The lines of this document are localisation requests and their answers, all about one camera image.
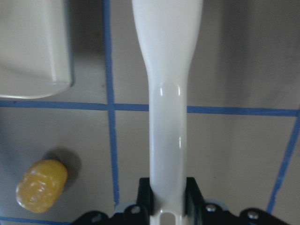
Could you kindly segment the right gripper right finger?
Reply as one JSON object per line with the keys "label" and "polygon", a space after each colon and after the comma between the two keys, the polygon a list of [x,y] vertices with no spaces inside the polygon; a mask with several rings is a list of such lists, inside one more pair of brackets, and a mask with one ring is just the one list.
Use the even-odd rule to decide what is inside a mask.
{"label": "right gripper right finger", "polygon": [[190,225],[285,225],[283,220],[258,208],[242,210],[238,216],[219,204],[206,201],[195,178],[186,182],[186,214]]}

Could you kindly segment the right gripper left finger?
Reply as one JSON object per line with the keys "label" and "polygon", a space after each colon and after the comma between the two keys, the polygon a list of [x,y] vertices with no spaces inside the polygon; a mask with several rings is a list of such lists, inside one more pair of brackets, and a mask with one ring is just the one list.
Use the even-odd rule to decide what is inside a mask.
{"label": "right gripper left finger", "polygon": [[74,225],[149,225],[153,211],[153,192],[149,178],[140,178],[136,203],[127,206],[123,212],[108,217],[100,211],[89,211],[81,215]]}

